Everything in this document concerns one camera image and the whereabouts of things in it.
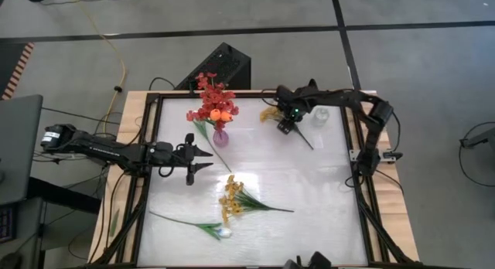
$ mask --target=orange flower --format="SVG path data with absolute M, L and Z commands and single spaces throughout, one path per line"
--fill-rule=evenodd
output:
M 222 111 L 220 118 L 222 119 L 222 121 L 225 122 L 232 121 L 232 114 L 229 114 L 226 111 Z
M 211 112 L 210 112 L 210 119 L 212 121 L 217 121 L 221 118 L 221 113 L 220 113 L 220 110 L 218 109 L 213 109 Z

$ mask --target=pink vase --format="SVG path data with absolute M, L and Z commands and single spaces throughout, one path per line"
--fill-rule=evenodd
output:
M 229 144 L 229 135 L 224 130 L 215 130 L 213 133 L 213 142 L 219 148 L 225 147 Z

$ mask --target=red flower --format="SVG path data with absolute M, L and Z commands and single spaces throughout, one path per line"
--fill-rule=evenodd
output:
M 203 89 L 206 86 L 208 86 L 208 78 L 207 77 L 200 78 L 200 82 L 198 83 L 198 89 Z
M 234 105 L 232 98 L 235 98 L 235 94 L 232 91 L 224 91 L 225 85 L 223 83 L 215 84 L 213 78 L 217 75 L 215 73 L 199 73 L 196 77 L 198 88 L 204 90 L 200 93 L 200 97 L 203 99 L 203 105 L 197 112 L 189 111 L 186 114 L 186 119 L 188 121 L 193 120 L 206 120 L 210 119 L 210 112 L 213 109 L 218 109 L 220 111 L 227 111 L 232 115 L 239 114 L 239 107 Z M 225 128 L 225 121 L 216 121 L 215 129 L 221 130 Z
M 224 98 L 225 98 L 225 99 L 232 99 L 232 98 L 235 98 L 235 94 L 234 94 L 234 92 L 232 92 L 232 91 L 227 91 L 227 92 L 224 92 Z
M 215 130 L 222 130 L 225 128 L 225 121 L 217 121 L 215 123 Z
M 230 111 L 232 110 L 232 108 L 234 107 L 234 102 L 232 102 L 232 100 L 227 100 L 225 102 L 225 108 Z
M 230 114 L 232 114 L 232 115 L 238 115 L 238 114 L 239 114 L 239 107 L 238 107 L 238 106 L 234 107 L 234 108 L 230 111 Z
M 194 116 L 193 116 L 193 111 L 189 111 L 187 114 L 186 114 L 186 119 L 187 121 L 192 121 L 194 119 Z
M 217 109 L 220 111 L 225 111 L 225 103 L 223 103 L 223 102 L 218 103 Z
M 211 94 L 210 98 L 213 104 L 218 104 L 222 100 L 222 97 L 219 94 Z
M 203 77 L 204 77 L 204 73 L 200 73 L 200 74 L 198 75 L 198 77 L 196 77 L 195 79 L 196 79 L 196 80 L 201 80 L 201 78 L 203 78 Z

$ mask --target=green leaf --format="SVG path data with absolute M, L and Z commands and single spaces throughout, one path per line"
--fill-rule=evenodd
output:
M 114 215 L 112 215 L 114 219 L 111 221 L 111 225 L 110 225 L 110 237 L 113 237 L 115 234 L 115 229 L 117 228 L 118 213 L 120 211 L 121 211 L 120 209 L 117 209 Z
M 277 210 L 277 211 L 284 211 L 284 212 L 294 212 L 292 210 L 286 210 L 286 209 L 279 209 L 279 208 L 273 208 L 270 206 L 265 205 L 264 203 L 260 202 L 259 200 L 255 199 L 248 191 L 243 189 L 240 191 L 238 194 L 235 195 L 235 200 L 241 204 L 242 208 L 245 210 Z
M 196 226 L 198 227 L 210 227 L 210 228 L 215 228 L 221 226 L 222 223 L 197 223 Z
M 204 138 L 207 140 L 208 139 L 208 134 L 207 134 L 207 126 L 204 124 L 204 121 L 193 121 L 194 125 L 196 125 L 196 128 L 200 133 L 204 136 Z
M 213 238 L 217 239 L 220 241 L 220 237 L 218 236 L 217 232 L 212 230 L 211 228 L 207 226 L 198 226 L 201 230 L 204 230 L 206 233 L 211 235 Z

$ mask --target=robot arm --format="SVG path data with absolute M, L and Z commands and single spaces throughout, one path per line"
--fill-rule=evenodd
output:
M 177 145 L 176 150 L 168 142 L 152 144 L 122 144 L 108 138 L 88 134 L 77 130 L 70 124 L 55 124 L 45 128 L 41 146 L 46 153 L 81 153 L 110 164 L 118 165 L 130 175 L 144 176 L 148 166 L 170 167 L 170 173 L 160 175 L 168 177 L 173 168 L 187 168 L 186 184 L 194 183 L 194 174 L 213 163 L 192 165 L 195 156 L 210 157 L 208 152 L 193 145 L 194 134 L 186 136 L 185 143 Z
M 278 86 L 275 93 L 277 108 L 284 114 L 284 119 L 278 124 L 278 129 L 288 134 L 300 122 L 304 114 L 310 113 L 317 105 L 348 107 L 357 113 L 360 121 L 368 128 L 364 149 L 357 157 L 357 167 L 362 175 L 373 175 L 380 162 L 377 143 L 393 107 L 379 97 L 358 90 L 318 90 L 316 82 L 311 79 L 309 85 L 300 87 L 294 92 L 285 86 Z M 369 114 L 364 112 L 363 102 L 373 104 Z

